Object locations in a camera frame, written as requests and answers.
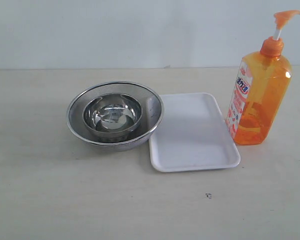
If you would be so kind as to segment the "orange pump soap bottle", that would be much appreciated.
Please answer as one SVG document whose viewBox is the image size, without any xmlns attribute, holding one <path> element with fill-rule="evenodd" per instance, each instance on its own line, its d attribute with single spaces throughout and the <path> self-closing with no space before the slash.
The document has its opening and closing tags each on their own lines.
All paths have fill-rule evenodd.
<svg viewBox="0 0 300 240">
<path fill-rule="evenodd" d="M 282 55 L 281 32 L 296 15 L 300 10 L 276 12 L 274 34 L 241 60 L 225 118 L 238 145 L 261 144 L 271 129 L 292 78 L 291 64 Z"/>
</svg>

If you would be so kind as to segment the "small stainless steel bowl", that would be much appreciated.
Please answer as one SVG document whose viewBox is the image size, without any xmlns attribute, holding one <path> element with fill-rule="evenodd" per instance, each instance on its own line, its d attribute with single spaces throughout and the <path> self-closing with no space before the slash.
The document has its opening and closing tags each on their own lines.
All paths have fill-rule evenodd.
<svg viewBox="0 0 300 240">
<path fill-rule="evenodd" d="M 82 113 L 83 123 L 95 136 L 118 138 L 129 135 L 141 122 L 143 109 L 137 99 L 124 93 L 107 93 L 90 101 Z"/>
</svg>

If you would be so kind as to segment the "steel mesh colander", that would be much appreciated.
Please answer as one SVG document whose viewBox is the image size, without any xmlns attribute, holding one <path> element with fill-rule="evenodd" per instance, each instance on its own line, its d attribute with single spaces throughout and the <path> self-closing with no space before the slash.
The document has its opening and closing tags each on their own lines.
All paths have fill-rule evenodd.
<svg viewBox="0 0 300 240">
<path fill-rule="evenodd" d="M 142 107 L 139 127 L 122 137 L 105 138 L 92 134 L 83 121 L 86 105 L 105 94 L 123 93 L 137 99 Z M 164 116 L 162 98 L 151 88 L 130 81 L 112 81 L 94 85 L 77 95 L 67 108 L 66 122 L 70 131 L 80 140 L 99 149 L 122 152 L 145 143 L 161 123 Z"/>
</svg>

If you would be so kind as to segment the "white rectangular foam tray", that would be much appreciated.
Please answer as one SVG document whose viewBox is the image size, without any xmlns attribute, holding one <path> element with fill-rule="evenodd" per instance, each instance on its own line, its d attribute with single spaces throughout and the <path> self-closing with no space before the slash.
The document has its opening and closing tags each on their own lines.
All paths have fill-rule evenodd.
<svg viewBox="0 0 300 240">
<path fill-rule="evenodd" d="M 150 162 L 163 173 L 234 168 L 241 156 L 215 97 L 164 94 L 162 121 L 149 139 Z"/>
</svg>

